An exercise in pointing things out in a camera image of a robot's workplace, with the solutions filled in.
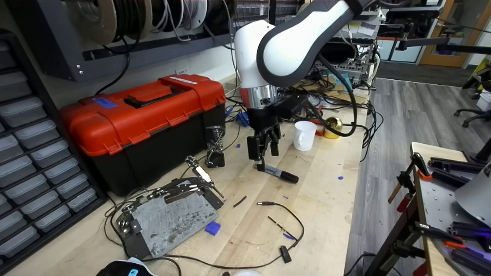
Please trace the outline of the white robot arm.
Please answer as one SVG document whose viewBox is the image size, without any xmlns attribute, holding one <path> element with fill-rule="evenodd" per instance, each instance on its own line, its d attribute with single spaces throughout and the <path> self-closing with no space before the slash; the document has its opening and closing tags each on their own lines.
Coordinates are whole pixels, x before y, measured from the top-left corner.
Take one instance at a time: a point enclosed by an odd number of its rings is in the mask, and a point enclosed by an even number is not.
<svg viewBox="0 0 491 276">
<path fill-rule="evenodd" d="M 279 116 L 288 97 L 278 94 L 308 74 L 321 48 L 370 0 L 313 0 L 282 22 L 247 22 L 235 32 L 235 58 L 241 99 L 255 130 L 247 137 L 249 157 L 262 160 L 267 148 L 278 154 Z"/>
</svg>

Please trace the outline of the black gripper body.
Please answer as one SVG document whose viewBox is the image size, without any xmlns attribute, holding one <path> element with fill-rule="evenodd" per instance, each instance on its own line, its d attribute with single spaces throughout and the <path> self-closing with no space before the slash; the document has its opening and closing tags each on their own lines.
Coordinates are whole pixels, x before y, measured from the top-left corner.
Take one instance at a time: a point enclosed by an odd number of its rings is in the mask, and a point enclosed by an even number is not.
<svg viewBox="0 0 491 276">
<path fill-rule="evenodd" d="M 250 125 L 255 130 L 253 139 L 258 145 L 278 142 L 281 137 L 279 110 L 276 107 L 249 108 Z"/>
</svg>

